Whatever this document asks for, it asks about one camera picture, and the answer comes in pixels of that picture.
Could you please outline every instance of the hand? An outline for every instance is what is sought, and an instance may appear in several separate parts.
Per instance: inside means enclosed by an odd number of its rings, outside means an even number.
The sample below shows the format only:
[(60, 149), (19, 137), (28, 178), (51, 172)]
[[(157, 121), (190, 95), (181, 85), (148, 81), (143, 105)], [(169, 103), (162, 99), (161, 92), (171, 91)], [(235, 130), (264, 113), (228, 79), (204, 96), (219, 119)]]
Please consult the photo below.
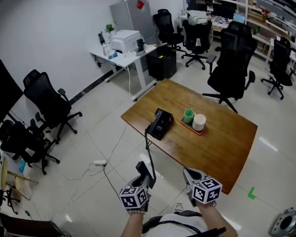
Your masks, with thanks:
[(208, 208), (214, 208), (214, 206), (212, 205), (212, 203), (201, 203), (199, 201), (196, 200), (196, 206), (200, 209), (200, 210), (206, 210)]

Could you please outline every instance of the white floor tile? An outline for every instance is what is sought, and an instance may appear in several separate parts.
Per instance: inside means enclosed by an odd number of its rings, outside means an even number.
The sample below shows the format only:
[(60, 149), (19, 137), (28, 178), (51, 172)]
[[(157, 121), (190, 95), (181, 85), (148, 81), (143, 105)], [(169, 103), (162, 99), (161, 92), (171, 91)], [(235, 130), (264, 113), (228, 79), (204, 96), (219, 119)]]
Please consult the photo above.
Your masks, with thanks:
[(128, 109), (126, 104), (121, 104), (89, 131), (90, 137), (105, 158), (110, 159), (113, 167), (144, 141), (143, 136), (120, 117)]
[(75, 111), (82, 112), (80, 121), (86, 131), (102, 120), (122, 102), (101, 85), (95, 87), (74, 103)]
[(98, 237), (83, 215), (75, 207), (68, 206), (62, 213), (53, 215), (53, 222), (72, 237)]
[[(116, 191), (126, 185), (115, 170), (108, 174), (108, 178)], [(74, 206), (80, 210), (100, 237), (120, 236), (129, 217), (107, 178), (103, 178), (87, 193), (78, 198), (74, 202)], [(150, 215), (146, 214), (147, 217), (156, 215), (150, 209), (148, 212)]]
[[(219, 56), (214, 51), (218, 45), (213, 43), (206, 56)], [(216, 93), (207, 84), (209, 65), (202, 70), (201, 64), (193, 62), (186, 68), (188, 59), (182, 59), (181, 55), (177, 54), (178, 71), (172, 80), (198, 93)], [(217, 204), (218, 211), (244, 237), (268, 236), (269, 226), (278, 213), (292, 206), (296, 209), (296, 81), (292, 87), (284, 87), (283, 100), (279, 99), (277, 90), (269, 96), (270, 86), (260, 81), (268, 78), (264, 67), (263, 60), (252, 57), (248, 70), (255, 72), (256, 82), (242, 99), (230, 99), (239, 114), (254, 122), (258, 130), (236, 185), (229, 195), (222, 194)], [(130, 73), (132, 95), (140, 90), (140, 84), (136, 70)], [(148, 71), (144, 74), (148, 83), (151, 77)], [(83, 113), (83, 117), (70, 121), (78, 134), (74, 135), (65, 126), (60, 144), (50, 151), (61, 163), (50, 160), (46, 176), (36, 167), (25, 168), (25, 176), (39, 184), (26, 183), (31, 201), (22, 198), (19, 207), (16, 204), (18, 217), (28, 218), (24, 213), (27, 210), (33, 219), (53, 219), (72, 236), (121, 235), (129, 215), (104, 173), (90, 176), (92, 172), (87, 171), (81, 180), (68, 180), (63, 175), (81, 177), (91, 162), (110, 158), (106, 173), (119, 192), (139, 175), (135, 169), (139, 161), (143, 160), (151, 172), (144, 138), (120, 117), (134, 104), (128, 85), (128, 72), (123, 71), (73, 105), (73, 113)], [(57, 131), (53, 129), (46, 137), (55, 138)], [(197, 210), (184, 190), (183, 167), (154, 146), (150, 151), (157, 181), (149, 191), (151, 199), (144, 221), (160, 213), (171, 213), (177, 202), (183, 203), (185, 209)], [(255, 200), (248, 198), (251, 187), (255, 188)], [(5, 204), (2, 209), (13, 216)]]
[[(99, 149), (87, 133), (74, 143), (60, 156), (58, 171), (66, 188), (74, 192), (73, 200), (89, 190), (104, 177), (101, 166), (94, 166), (95, 160), (105, 160)], [(110, 164), (106, 166), (106, 173), (112, 170)]]
[[(167, 156), (157, 147), (151, 145), (150, 153), (157, 176), (155, 186), (151, 190), (150, 206), (158, 213), (163, 211), (184, 189), (183, 167)], [(115, 169), (124, 180), (132, 180), (138, 175), (136, 165), (144, 161), (150, 172), (151, 165), (143, 142)]]

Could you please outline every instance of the black cabinet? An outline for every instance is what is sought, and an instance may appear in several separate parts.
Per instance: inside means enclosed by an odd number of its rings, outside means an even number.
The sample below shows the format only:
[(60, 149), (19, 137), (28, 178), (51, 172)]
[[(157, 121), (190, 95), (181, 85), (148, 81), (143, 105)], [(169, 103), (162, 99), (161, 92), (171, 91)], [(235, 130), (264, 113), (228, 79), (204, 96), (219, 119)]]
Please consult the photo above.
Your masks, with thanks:
[(146, 55), (149, 75), (157, 80), (170, 78), (177, 71), (175, 50), (161, 46)]

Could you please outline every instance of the green tape mark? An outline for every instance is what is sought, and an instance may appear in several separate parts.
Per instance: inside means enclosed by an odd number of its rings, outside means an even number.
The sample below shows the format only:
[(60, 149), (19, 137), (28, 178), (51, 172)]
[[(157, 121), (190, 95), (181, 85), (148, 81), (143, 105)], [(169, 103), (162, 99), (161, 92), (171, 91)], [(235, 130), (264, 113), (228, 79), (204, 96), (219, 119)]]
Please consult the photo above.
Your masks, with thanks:
[(248, 194), (248, 198), (251, 198), (252, 200), (254, 200), (256, 198), (255, 195), (253, 195), (253, 191), (255, 190), (255, 188), (252, 186), (249, 194)]

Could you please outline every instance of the computer monitor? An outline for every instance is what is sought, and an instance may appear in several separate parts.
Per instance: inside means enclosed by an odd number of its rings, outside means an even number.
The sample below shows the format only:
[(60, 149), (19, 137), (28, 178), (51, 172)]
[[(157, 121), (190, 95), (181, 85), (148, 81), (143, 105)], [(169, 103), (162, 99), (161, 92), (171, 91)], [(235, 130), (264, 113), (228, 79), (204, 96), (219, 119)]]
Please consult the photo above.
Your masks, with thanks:
[(246, 18), (243, 15), (240, 15), (240, 14), (237, 14), (237, 13), (235, 13), (233, 15), (233, 21), (236, 21), (236, 22), (239, 22), (239, 23), (244, 24), (245, 23), (245, 20), (246, 20)]
[(0, 123), (22, 95), (22, 90), (0, 60)]
[(213, 9), (214, 9), (213, 14), (215, 16), (220, 16), (220, 17), (229, 18), (229, 19), (233, 19), (233, 15), (236, 11), (236, 9), (233, 7), (230, 7), (225, 4), (218, 4), (218, 3), (213, 4)]

